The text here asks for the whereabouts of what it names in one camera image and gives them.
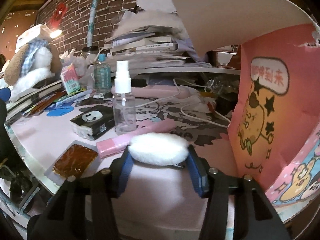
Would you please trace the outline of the brown snack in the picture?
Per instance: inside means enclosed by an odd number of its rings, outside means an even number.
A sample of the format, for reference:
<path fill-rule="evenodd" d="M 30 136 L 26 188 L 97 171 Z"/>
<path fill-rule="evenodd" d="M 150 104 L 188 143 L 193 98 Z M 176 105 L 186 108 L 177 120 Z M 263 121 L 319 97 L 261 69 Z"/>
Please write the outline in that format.
<path fill-rule="evenodd" d="M 95 145 L 83 141 L 73 141 L 51 165 L 44 175 L 61 186 L 69 177 L 81 178 L 94 173 L 100 159 Z"/>

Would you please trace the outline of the white panda plush ball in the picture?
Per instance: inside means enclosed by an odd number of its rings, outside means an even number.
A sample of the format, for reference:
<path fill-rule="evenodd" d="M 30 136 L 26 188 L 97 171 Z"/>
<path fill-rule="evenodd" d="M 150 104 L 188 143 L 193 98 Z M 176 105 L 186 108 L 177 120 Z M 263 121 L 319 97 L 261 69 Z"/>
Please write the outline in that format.
<path fill-rule="evenodd" d="M 129 152 L 136 161 L 155 166 L 175 166 L 188 156 L 189 142 L 170 133 L 146 133 L 133 137 Z"/>

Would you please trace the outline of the black panda tissue pack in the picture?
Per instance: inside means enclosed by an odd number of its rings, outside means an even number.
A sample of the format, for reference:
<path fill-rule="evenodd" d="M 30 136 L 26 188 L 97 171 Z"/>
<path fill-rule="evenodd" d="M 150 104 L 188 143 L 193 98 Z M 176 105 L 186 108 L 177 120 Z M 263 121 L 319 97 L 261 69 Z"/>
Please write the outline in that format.
<path fill-rule="evenodd" d="M 96 105 L 70 120 L 72 130 L 78 136 L 94 141 L 115 126 L 113 109 Z"/>

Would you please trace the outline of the clear spray bottle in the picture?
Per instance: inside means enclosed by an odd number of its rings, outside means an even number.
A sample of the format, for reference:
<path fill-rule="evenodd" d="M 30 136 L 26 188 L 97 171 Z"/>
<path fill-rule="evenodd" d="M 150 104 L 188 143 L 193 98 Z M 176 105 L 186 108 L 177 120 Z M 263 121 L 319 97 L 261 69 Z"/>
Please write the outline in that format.
<path fill-rule="evenodd" d="M 117 135 L 136 130 L 136 99 L 132 94 L 128 61 L 117 61 L 113 114 Z"/>

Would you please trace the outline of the blue luggage tag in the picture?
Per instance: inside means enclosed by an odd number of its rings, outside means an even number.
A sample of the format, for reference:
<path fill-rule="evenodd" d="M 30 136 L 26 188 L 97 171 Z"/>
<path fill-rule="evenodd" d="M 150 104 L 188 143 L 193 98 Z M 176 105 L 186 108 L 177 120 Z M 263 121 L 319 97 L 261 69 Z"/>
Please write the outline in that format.
<path fill-rule="evenodd" d="M 64 107 L 60 107 L 60 108 L 54 109 L 52 111 L 49 111 L 47 113 L 47 116 L 60 117 L 60 116 L 63 116 L 63 115 L 66 115 L 66 114 L 72 112 L 73 110 L 74 110 L 73 106 L 64 106 Z"/>

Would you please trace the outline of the white blue marker pen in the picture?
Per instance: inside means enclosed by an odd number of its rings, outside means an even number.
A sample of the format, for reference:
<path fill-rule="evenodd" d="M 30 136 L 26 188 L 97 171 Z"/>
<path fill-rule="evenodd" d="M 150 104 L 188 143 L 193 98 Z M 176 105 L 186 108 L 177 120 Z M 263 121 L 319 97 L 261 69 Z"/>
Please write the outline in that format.
<path fill-rule="evenodd" d="M 91 94 L 91 93 L 92 93 L 92 90 L 91 90 L 91 89 L 86 90 L 86 91 L 83 91 L 83 92 L 80 92 L 80 93 L 78 93 L 78 94 L 75 94 L 75 95 L 73 95 L 73 96 L 70 96 L 70 97 L 65 98 L 65 99 L 63 99 L 63 100 L 61 100 L 61 101 L 56 102 L 56 103 L 55 103 L 55 106 L 56 106 L 56 107 L 62 106 L 62 105 L 65 104 L 65 103 L 73 102 L 73 101 L 76 100 L 77 98 L 81 98 L 81 97 L 86 96 L 87 94 Z"/>

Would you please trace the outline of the pink hair brush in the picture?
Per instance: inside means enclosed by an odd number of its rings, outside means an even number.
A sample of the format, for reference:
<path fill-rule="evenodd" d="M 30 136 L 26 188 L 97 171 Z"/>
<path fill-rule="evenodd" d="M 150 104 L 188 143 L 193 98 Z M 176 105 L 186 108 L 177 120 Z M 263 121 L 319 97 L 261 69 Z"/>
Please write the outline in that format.
<path fill-rule="evenodd" d="M 136 98 L 178 98 L 186 99 L 190 96 L 187 88 L 167 85 L 147 85 L 145 87 L 132 87 L 131 79 L 115 79 L 111 88 L 113 95 L 116 92 L 131 92 Z"/>

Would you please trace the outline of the snack sachets pile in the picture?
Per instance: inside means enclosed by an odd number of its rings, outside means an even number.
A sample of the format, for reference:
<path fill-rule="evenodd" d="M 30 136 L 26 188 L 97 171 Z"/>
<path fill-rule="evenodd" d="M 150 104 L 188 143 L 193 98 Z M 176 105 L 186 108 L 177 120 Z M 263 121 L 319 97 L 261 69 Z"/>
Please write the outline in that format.
<path fill-rule="evenodd" d="M 47 99 L 42 100 L 38 105 L 36 105 L 28 114 L 28 116 L 41 114 L 48 106 L 50 106 L 55 100 L 61 98 L 66 94 L 65 91 L 56 92 L 55 94 L 49 96 Z"/>

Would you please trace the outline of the teal capped glass bottle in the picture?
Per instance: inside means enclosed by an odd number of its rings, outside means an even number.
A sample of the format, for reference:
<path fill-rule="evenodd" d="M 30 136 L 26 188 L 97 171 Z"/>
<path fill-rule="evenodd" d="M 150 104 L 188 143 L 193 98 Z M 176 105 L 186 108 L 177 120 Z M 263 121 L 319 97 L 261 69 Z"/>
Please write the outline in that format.
<path fill-rule="evenodd" d="M 106 54 L 99 54 L 94 66 L 94 87 L 98 93 L 108 93 L 111 89 L 111 68 L 106 63 Z"/>

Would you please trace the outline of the colourful tissue packet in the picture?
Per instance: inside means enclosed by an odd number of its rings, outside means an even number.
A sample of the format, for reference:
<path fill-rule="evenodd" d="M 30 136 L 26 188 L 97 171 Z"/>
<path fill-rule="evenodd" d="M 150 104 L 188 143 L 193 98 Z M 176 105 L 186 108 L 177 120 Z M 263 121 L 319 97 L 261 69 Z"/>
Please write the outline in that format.
<path fill-rule="evenodd" d="M 71 95 L 80 90 L 81 87 L 79 79 L 73 63 L 62 68 L 60 78 L 68 95 Z"/>

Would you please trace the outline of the purple cloth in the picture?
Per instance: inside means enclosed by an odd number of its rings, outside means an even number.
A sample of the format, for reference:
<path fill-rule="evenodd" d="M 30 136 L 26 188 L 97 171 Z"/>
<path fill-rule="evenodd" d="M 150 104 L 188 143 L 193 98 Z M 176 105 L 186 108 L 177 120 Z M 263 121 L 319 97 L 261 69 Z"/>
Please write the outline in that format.
<path fill-rule="evenodd" d="M 175 43 L 177 44 L 177 53 L 187 53 L 195 62 L 207 62 L 208 57 L 206 55 L 199 56 L 194 49 L 193 43 L 190 38 L 185 40 L 180 40 L 174 38 Z"/>

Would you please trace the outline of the white dog plush toy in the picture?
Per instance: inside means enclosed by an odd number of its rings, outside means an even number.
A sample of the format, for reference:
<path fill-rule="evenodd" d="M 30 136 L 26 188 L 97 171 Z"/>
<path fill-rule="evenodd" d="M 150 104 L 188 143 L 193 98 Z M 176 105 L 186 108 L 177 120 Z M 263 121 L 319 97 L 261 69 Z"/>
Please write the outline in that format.
<path fill-rule="evenodd" d="M 18 37 L 16 53 L 4 71 L 4 82 L 12 87 L 10 101 L 15 102 L 26 90 L 59 79 L 62 63 L 52 34 L 38 24 Z"/>

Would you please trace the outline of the stack of books and papers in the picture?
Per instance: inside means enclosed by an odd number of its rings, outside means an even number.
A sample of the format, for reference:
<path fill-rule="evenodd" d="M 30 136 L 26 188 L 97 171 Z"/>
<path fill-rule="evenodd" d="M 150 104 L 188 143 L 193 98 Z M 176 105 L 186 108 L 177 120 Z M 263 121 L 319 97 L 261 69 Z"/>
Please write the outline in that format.
<path fill-rule="evenodd" d="M 177 53 L 174 38 L 185 40 L 189 35 L 176 13 L 125 11 L 112 36 L 105 40 L 107 63 L 114 71 L 117 61 L 128 61 L 129 68 L 200 67 L 211 68 L 207 62 L 195 62 L 187 53 Z"/>

